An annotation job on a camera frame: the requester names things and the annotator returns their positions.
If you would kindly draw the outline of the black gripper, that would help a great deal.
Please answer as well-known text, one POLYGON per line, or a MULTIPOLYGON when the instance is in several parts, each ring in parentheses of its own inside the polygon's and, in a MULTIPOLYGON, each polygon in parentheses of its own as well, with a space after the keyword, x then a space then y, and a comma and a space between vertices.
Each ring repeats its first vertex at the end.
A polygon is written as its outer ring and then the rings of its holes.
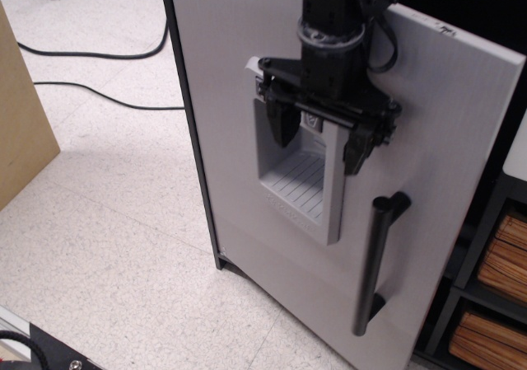
POLYGON ((296 136, 301 113, 312 113, 345 128, 344 174, 356 176, 379 144, 391 142, 402 106, 371 82, 369 72, 385 73, 398 54, 372 67, 363 36, 333 44, 301 42, 301 57, 263 57, 257 94, 266 105, 274 141, 285 148, 296 136))

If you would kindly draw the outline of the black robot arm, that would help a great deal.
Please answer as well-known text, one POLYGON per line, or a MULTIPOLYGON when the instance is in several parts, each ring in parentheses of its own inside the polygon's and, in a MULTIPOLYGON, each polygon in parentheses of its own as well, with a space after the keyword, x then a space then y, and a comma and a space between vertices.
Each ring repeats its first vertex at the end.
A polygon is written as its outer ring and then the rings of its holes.
POLYGON ((348 131, 343 161, 355 176, 374 148, 391 141, 402 107, 370 80, 397 62, 398 41, 385 19, 398 0, 302 0, 300 59, 259 60, 257 93, 282 148, 310 113, 348 131))

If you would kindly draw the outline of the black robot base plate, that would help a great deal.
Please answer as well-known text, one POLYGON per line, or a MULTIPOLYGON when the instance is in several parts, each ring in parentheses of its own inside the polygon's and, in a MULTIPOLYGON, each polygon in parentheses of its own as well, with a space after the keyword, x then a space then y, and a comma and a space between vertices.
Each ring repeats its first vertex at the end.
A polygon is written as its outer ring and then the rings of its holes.
POLYGON ((101 367, 85 355, 72 349, 38 326, 30 323, 30 339, 44 353, 50 369, 101 370, 101 367))

